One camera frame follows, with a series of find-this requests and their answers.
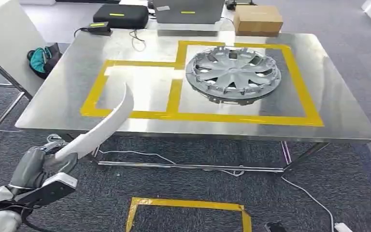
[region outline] metal tabletop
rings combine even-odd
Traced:
[[[16,126],[87,131],[121,101],[121,83],[134,94],[134,111],[117,133],[307,142],[371,141],[371,124],[318,39],[210,36],[115,30],[111,37],[81,32],[33,97]],[[261,99],[225,101],[207,96],[185,78],[193,56],[222,42],[271,56],[279,86]]]

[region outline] yellow tape outline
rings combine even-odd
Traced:
[[[107,82],[107,76],[104,72],[112,66],[152,66],[152,67],[170,67],[175,70],[185,68],[187,47],[189,45],[203,46],[223,46],[220,42],[206,41],[179,41],[175,62],[154,62],[154,61],[131,61],[131,60],[106,60],[100,69],[99,75],[90,90],[87,99],[83,103],[80,113],[82,116],[105,117],[111,109],[97,109],[98,102],[103,88]],[[160,119],[160,120],[181,120],[181,121],[206,121],[206,122],[229,122],[229,123],[256,123],[269,125],[289,125],[289,126],[312,126],[323,127],[323,121],[312,101],[306,85],[296,64],[295,57],[291,48],[285,44],[259,44],[259,43],[235,43],[235,47],[253,47],[253,48],[271,48],[280,49],[284,56],[286,65],[291,75],[292,82],[297,91],[300,103],[304,109],[305,117],[292,116],[250,116],[250,115],[220,115],[220,114],[202,114],[202,113],[180,113],[181,89],[183,80],[173,79],[169,93],[169,100],[165,112],[159,111],[133,111],[130,118]]]
[[[171,207],[189,207],[189,208],[204,208],[204,209],[220,209],[230,211],[240,211],[242,216],[243,232],[251,232],[252,224],[251,217],[244,210],[243,205],[234,203],[219,203],[219,202],[203,202],[203,201],[186,201],[186,200],[170,200],[170,199],[153,199],[153,198],[138,198],[132,197],[130,208],[128,210],[126,232],[130,232],[133,227],[134,216],[136,215],[138,205],[158,205]]]

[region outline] black case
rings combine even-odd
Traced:
[[[110,28],[143,29],[148,22],[145,6],[105,4],[94,14],[93,22],[109,22]]]

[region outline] power adapter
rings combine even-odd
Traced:
[[[112,30],[110,30],[109,22],[98,22],[89,24],[87,28],[85,28],[87,32],[90,32],[94,35],[106,35],[110,36],[112,34]]]

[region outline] teal bag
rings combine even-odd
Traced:
[[[59,46],[56,43],[50,47],[39,47],[36,50],[29,51],[27,58],[33,72],[40,78],[46,79],[61,56]]]

